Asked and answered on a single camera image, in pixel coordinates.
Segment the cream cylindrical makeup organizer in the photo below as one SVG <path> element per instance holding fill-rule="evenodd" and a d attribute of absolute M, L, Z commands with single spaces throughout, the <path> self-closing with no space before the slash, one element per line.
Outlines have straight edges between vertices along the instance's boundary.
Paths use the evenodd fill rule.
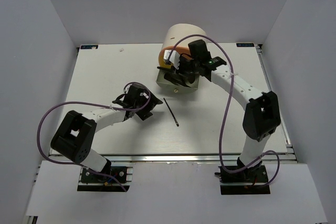
<path fill-rule="evenodd" d="M 206 35 L 206 32 L 198 26 L 191 25 L 191 24 L 176 24 L 170 27 L 166 33 L 165 39 L 163 41 L 162 48 L 167 46 L 175 46 L 175 44 L 181 40 L 182 38 L 189 36 L 189 35 Z M 195 40 L 202 39 L 201 37 L 191 37 L 185 39 L 184 41 L 180 42 L 177 46 L 180 47 L 188 47 L 190 42 Z"/>

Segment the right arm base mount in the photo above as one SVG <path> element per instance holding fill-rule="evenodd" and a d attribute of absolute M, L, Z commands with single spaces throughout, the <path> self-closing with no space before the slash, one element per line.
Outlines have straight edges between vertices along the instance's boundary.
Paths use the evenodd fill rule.
<path fill-rule="evenodd" d="M 269 195 L 268 174 L 264 165 L 240 173 L 228 173 L 220 166 L 214 173 L 219 179 L 221 195 Z"/>

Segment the yellow organizer drawer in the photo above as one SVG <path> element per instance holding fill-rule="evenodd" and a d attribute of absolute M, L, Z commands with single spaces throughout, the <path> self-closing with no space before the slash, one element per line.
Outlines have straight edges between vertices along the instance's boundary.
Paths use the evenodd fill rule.
<path fill-rule="evenodd" d="M 167 64 L 164 60 L 164 57 L 163 56 L 159 56 L 159 66 L 162 67 L 162 68 L 167 68 L 167 69 L 170 69 L 173 64 Z"/>

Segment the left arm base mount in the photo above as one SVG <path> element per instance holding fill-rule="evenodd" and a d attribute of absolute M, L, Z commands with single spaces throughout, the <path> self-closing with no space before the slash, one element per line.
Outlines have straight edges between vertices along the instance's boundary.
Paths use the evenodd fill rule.
<path fill-rule="evenodd" d="M 101 176 L 83 168 L 79 175 L 77 191 L 125 193 L 129 190 L 133 176 L 133 167 L 111 166 L 110 176 Z"/>

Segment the orange organizer drawer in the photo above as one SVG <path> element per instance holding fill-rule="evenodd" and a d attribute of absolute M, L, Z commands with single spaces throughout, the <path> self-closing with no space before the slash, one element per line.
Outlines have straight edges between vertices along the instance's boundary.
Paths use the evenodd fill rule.
<path fill-rule="evenodd" d="M 160 57 L 163 57 L 164 55 L 164 52 L 166 50 L 171 50 L 173 49 L 173 46 L 167 46 L 167 47 L 164 47 L 161 49 L 160 53 L 159 53 L 159 56 Z M 177 51 L 179 54 L 187 54 L 187 55 L 190 55 L 190 50 L 188 47 L 180 47 L 180 46 L 177 46 L 175 49 L 175 51 Z"/>

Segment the black fan makeup brush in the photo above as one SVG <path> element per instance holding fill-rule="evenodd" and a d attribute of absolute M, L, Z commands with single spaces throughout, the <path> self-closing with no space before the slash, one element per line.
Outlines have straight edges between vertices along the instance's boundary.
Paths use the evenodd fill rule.
<path fill-rule="evenodd" d="M 175 74 L 175 73 L 165 73 L 164 74 L 164 79 L 167 81 L 170 81 L 173 83 L 173 79 L 183 79 L 186 83 L 193 83 L 193 82 L 188 82 L 183 75 L 180 74 Z"/>

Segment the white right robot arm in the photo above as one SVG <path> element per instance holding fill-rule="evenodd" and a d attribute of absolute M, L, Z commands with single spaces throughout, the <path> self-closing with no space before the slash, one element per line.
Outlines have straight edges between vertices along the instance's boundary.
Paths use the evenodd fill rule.
<path fill-rule="evenodd" d="M 166 81 L 190 88 L 198 76 L 204 77 L 228 92 L 228 105 L 234 99 L 243 108 L 246 139 L 237 160 L 237 175 L 250 181 L 256 175 L 255 167 L 261 163 L 268 139 L 281 123 L 277 95 L 262 92 L 237 75 L 228 57 L 212 57 L 203 39 L 190 42 L 185 51 L 174 45 L 163 48 L 160 54 L 158 69 Z"/>

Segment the grey green organizer drawer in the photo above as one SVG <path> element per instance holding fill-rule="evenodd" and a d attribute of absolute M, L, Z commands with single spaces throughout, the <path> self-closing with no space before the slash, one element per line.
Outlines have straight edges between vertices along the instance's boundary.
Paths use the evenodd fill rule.
<path fill-rule="evenodd" d="M 164 79 L 165 73 L 172 73 L 172 72 L 166 72 L 166 71 L 159 70 L 158 76 L 156 79 L 156 84 L 165 92 L 174 93 L 174 94 L 189 94 L 189 93 L 192 93 L 198 90 L 198 85 L 199 85 L 199 75 L 198 74 L 196 74 L 195 82 L 188 83 L 191 87 L 187 88 L 187 87 L 175 85 L 171 83 L 170 81 L 165 80 Z"/>

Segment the black powder brush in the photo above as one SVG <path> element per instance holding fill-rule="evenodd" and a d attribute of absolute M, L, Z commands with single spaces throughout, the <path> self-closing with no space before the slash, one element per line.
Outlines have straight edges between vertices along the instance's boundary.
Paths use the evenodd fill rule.
<path fill-rule="evenodd" d="M 190 88 L 191 86 L 189 84 L 187 84 L 183 79 L 173 79 L 173 83 L 175 85 L 178 86 L 183 86 L 183 87 L 187 87 Z"/>

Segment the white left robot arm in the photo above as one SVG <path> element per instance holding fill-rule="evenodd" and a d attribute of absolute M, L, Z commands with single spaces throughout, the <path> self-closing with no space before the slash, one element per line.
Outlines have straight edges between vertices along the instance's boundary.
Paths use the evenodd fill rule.
<path fill-rule="evenodd" d="M 92 149 L 95 134 L 135 115 L 144 121 L 162 103 L 143 85 L 131 83 L 106 108 L 86 113 L 69 111 L 52 138 L 50 147 L 73 163 L 89 168 L 98 181 L 104 182 L 110 178 L 111 162 Z"/>

